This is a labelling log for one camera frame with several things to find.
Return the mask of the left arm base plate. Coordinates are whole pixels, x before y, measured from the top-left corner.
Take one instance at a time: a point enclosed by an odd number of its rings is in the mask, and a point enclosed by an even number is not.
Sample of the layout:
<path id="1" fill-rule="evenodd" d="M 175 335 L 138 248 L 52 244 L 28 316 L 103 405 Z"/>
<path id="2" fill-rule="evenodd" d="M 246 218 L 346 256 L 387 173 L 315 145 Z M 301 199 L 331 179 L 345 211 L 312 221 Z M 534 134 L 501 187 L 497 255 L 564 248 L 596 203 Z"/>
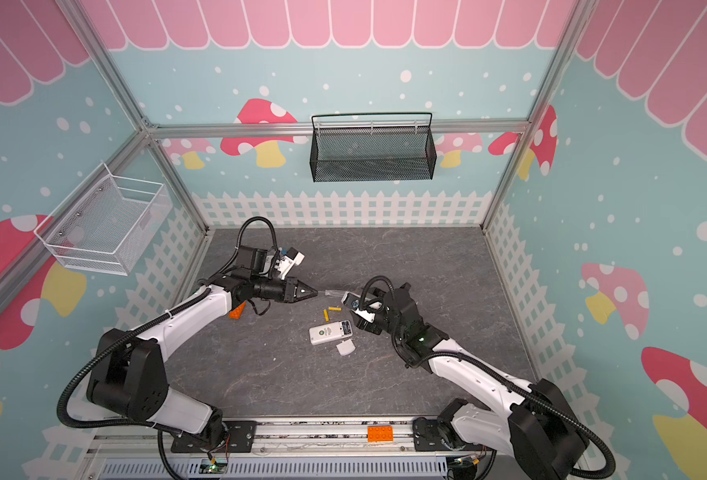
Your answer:
<path id="1" fill-rule="evenodd" d="M 251 453 L 258 422 L 252 420 L 225 420 L 220 426 L 207 427 L 200 434 L 184 433 L 175 437 L 173 453 Z"/>

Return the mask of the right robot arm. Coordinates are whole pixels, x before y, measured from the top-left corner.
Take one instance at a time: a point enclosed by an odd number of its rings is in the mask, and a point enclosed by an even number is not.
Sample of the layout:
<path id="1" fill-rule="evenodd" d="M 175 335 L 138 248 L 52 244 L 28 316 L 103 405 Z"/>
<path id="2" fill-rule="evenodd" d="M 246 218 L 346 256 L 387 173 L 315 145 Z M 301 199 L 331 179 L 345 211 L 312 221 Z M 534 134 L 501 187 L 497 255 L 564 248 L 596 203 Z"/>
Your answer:
<path id="1" fill-rule="evenodd" d="M 515 458 L 531 479 L 609 479 L 617 470 L 605 441 L 577 419 L 553 382 L 527 382 L 471 355 L 455 339 L 425 322 L 409 284 L 371 278 L 343 300 L 357 328 L 389 334 L 405 366 L 423 368 L 471 394 L 443 410 L 437 429 L 451 449 L 487 447 Z"/>

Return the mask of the white remote control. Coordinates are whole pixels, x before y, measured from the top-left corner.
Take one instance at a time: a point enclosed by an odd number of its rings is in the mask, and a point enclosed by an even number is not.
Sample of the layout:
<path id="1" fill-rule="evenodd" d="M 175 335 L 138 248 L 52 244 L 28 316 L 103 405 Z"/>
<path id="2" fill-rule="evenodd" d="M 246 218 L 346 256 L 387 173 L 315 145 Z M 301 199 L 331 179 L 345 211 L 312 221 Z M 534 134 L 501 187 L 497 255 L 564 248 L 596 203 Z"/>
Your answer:
<path id="1" fill-rule="evenodd" d="M 312 327 L 309 334 L 311 344 L 316 346 L 346 340 L 353 335 L 353 328 L 350 320 L 344 320 Z"/>

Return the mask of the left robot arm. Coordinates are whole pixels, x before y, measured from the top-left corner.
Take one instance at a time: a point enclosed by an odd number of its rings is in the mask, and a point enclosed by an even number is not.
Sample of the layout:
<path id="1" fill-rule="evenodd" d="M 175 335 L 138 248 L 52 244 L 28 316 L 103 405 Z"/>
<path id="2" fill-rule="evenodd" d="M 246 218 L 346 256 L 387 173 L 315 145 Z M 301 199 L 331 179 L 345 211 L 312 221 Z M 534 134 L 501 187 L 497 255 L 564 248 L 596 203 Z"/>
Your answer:
<path id="1" fill-rule="evenodd" d="M 166 363 L 212 322 L 257 301 L 294 304 L 317 296 L 291 276 L 302 263 L 295 248 L 238 243 L 234 253 L 183 303 L 131 330 L 112 329 L 97 353 L 69 381 L 56 414 L 74 429 L 141 426 L 185 438 L 199 448 L 220 448 L 228 439 L 223 412 L 175 390 Z"/>

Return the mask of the white battery cover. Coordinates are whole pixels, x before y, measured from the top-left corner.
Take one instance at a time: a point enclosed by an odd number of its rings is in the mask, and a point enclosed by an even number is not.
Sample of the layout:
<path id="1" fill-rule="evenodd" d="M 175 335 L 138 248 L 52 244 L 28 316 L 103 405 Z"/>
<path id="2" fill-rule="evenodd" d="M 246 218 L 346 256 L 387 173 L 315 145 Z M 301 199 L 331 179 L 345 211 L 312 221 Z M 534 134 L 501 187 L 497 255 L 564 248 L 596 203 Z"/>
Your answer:
<path id="1" fill-rule="evenodd" d="M 355 352 L 355 344 L 353 340 L 347 339 L 337 345 L 337 350 L 341 356 L 349 356 Z"/>

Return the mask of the clear handle screwdriver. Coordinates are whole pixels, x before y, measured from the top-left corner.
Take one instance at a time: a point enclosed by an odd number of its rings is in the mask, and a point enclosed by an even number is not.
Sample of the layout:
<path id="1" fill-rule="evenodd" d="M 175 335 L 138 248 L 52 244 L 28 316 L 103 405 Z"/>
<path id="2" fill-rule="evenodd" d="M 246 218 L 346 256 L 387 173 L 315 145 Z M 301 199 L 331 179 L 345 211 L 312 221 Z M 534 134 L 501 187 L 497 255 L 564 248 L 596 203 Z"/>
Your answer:
<path id="1" fill-rule="evenodd" d="M 342 303 L 344 303 L 346 298 L 351 294 L 353 294 L 353 296 L 359 296 L 357 292 L 351 292 L 349 290 L 327 289 L 325 291 L 325 296 L 340 300 Z"/>

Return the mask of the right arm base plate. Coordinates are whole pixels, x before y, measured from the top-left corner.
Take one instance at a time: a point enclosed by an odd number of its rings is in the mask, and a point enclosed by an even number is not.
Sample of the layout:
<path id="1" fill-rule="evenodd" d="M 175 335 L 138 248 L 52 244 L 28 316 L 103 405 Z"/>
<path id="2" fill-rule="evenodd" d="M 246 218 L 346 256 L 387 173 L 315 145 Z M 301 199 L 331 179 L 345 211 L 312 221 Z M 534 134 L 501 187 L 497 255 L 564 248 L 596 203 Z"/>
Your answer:
<path id="1" fill-rule="evenodd" d="M 418 417 L 411 424 L 413 447 L 419 452 L 463 451 L 467 443 L 439 418 Z"/>

